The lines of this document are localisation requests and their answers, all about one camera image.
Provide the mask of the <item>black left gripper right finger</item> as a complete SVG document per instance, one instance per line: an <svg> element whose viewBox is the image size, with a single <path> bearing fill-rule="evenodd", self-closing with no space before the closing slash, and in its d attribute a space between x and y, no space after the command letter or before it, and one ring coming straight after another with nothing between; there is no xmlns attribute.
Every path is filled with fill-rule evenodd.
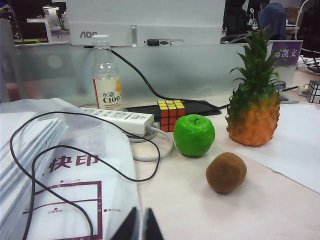
<svg viewBox="0 0 320 240"><path fill-rule="evenodd" d="M164 240L154 212L147 208L144 217L144 239L145 240Z"/></svg>

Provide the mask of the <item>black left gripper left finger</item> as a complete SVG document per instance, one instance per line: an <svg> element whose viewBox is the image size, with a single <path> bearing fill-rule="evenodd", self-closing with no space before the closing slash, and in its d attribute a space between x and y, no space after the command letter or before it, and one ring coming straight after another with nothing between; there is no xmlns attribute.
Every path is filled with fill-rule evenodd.
<svg viewBox="0 0 320 240"><path fill-rule="evenodd" d="M138 240L140 235L140 212L133 207L121 225L120 240Z"/></svg>

